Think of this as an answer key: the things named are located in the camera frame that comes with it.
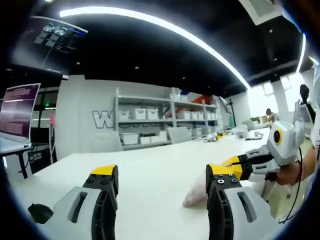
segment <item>cable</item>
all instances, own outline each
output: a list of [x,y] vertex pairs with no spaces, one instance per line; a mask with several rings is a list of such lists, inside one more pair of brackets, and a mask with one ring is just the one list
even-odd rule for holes
[[[36,148],[36,151],[38,150],[38,146],[33,146],[33,148],[31,149],[30,153],[32,153]],[[26,169],[28,167],[28,164],[30,162],[30,158],[28,157],[28,161],[26,162],[26,165],[24,166],[24,169]]]
[[299,152],[300,152],[300,158],[301,158],[301,168],[300,168],[300,172],[299,172],[298,188],[296,190],[296,195],[295,195],[292,207],[291,207],[291,209],[289,211],[289,214],[288,214],[288,216],[286,216],[286,219],[284,221],[279,222],[280,224],[285,224],[286,221],[288,221],[289,219],[292,219],[295,216],[295,214],[294,214],[293,216],[290,217],[290,214],[291,214],[291,212],[294,209],[294,206],[296,204],[296,201],[297,201],[297,198],[298,198],[299,189],[300,189],[300,184],[301,184],[301,180],[302,180],[303,157],[302,157],[302,152],[301,152],[301,148],[300,147],[299,147]]

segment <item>ceiling light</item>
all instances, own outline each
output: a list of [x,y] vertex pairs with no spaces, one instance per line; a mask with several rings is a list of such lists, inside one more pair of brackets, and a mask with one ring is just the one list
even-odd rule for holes
[[67,16],[73,16],[73,15],[82,15],[82,14],[112,14],[112,15],[120,15],[120,16],[126,16],[130,18],[140,19],[143,21],[147,21],[152,24],[156,24],[158,26],[161,26],[163,28],[169,29],[186,39],[189,39],[193,43],[197,44],[199,47],[206,50],[209,54],[214,56],[216,59],[218,59],[222,64],[224,64],[240,81],[241,83],[247,88],[250,89],[250,85],[246,82],[244,77],[232,66],[223,56],[221,56],[217,51],[212,49],[208,44],[206,44],[204,41],[200,40],[196,36],[192,35],[188,31],[170,23],[165,20],[162,20],[160,18],[157,18],[155,16],[151,16],[142,12],[138,11],[132,11],[128,9],[123,8],[117,8],[117,7],[106,7],[106,6],[87,6],[87,7],[79,7],[79,8],[73,8],[68,10],[60,11],[60,17],[67,17]]
[[303,37],[302,37],[302,49],[301,49],[301,56],[300,56],[300,61],[299,61],[299,64],[298,64],[298,67],[296,69],[296,73],[299,73],[300,72],[300,69],[301,69],[301,65],[302,65],[302,62],[304,60],[304,56],[305,56],[305,51],[306,51],[306,45],[307,45],[307,39],[306,39],[306,35],[303,34]]
[[311,57],[311,56],[308,56],[308,57],[315,65],[319,65],[319,62],[317,60],[315,60],[313,57]]

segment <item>chair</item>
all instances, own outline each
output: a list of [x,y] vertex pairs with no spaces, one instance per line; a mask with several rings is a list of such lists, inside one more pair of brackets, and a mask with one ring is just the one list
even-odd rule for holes
[[188,128],[183,127],[170,127],[168,128],[169,136],[172,144],[179,144],[187,141],[191,141],[191,133]]
[[123,147],[117,131],[95,133],[90,140],[91,153],[121,152]]

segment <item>laptop screen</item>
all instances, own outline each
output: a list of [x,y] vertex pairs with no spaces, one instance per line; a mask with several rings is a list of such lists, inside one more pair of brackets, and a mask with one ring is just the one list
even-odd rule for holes
[[0,132],[30,138],[31,116],[40,83],[10,87],[6,90],[0,111]]

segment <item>window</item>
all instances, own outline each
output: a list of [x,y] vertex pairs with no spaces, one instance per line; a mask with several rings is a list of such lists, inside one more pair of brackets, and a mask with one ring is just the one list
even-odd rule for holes
[[300,86],[304,84],[304,79],[300,73],[294,73],[288,76],[281,77],[281,83],[285,92],[285,99],[289,112],[295,110],[295,102],[300,96]]
[[267,109],[271,109],[273,113],[278,112],[274,89],[270,82],[252,87],[247,93],[252,118],[266,115]]

